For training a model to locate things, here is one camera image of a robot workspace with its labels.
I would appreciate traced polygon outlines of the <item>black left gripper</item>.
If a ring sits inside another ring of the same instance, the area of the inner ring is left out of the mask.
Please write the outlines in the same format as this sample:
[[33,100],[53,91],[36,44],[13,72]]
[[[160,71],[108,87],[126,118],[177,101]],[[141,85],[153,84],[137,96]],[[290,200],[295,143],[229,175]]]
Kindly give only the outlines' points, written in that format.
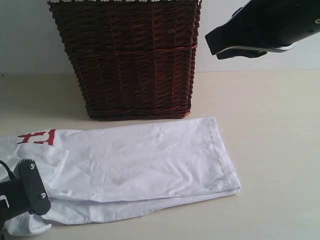
[[23,158],[18,166],[19,177],[10,175],[0,183],[0,229],[5,222],[21,214],[45,215],[51,202],[34,160]]

